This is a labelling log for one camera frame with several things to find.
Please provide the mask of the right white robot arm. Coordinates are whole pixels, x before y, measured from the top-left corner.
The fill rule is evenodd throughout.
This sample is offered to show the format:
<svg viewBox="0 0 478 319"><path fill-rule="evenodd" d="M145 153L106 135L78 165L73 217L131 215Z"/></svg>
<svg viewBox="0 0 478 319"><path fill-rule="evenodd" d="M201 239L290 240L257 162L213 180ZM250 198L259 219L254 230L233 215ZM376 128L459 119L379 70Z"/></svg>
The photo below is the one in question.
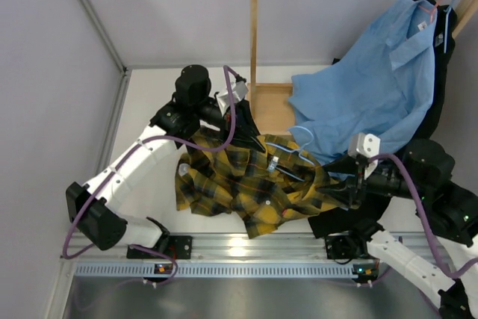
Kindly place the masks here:
<svg viewBox="0 0 478 319"><path fill-rule="evenodd" d="M411 140L402 157L380 153L372 134L353 136L347 154L327 164L344 180L319 192L338 208L309 220L331 259L373 257L419 289L442 318L477 316L477 196L453 183L455 161L433 140ZM394 197L415 202L432 261L379 223Z"/></svg>

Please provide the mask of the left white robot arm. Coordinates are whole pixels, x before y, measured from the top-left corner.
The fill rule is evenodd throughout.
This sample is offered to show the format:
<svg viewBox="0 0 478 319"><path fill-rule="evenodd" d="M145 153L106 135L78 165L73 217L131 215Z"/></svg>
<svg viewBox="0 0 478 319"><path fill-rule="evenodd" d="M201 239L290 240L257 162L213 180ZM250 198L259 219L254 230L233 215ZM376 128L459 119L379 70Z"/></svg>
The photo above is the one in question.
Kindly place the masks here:
<svg viewBox="0 0 478 319"><path fill-rule="evenodd" d="M171 100L136 141L101 173L66 189L72 231L79 230L101 251L139 245L152 258L167 254L167 230L158 221L119 214L134 186L181 146L211 153L228 146L265 150L246 99L246 79L229 66L223 71L226 88L212 94L208 70L202 65L186 66L175 81Z"/></svg>

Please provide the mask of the yellow black plaid shirt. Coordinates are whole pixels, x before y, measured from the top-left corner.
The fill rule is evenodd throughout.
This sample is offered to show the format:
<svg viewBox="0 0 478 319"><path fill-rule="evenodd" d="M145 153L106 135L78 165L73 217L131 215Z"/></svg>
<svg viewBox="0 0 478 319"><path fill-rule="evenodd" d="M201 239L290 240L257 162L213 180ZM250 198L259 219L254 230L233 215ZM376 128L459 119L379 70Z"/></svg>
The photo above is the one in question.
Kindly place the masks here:
<svg viewBox="0 0 478 319"><path fill-rule="evenodd" d="M217 131L201 127L192 137L198 149L187 149L179 159L175 174L176 208L213 217L236 214L242 219L250 238L275 232L284 223L327 214L349 214L333 198L317 192L335 184L324 178L324 171L313 155L302 153L314 166L266 142L296 149L298 144L272 134L259 135L266 152L260 153L228 145L220 152L210 152L220 145ZM273 156L279 166L304 179L296 179L267 170Z"/></svg>

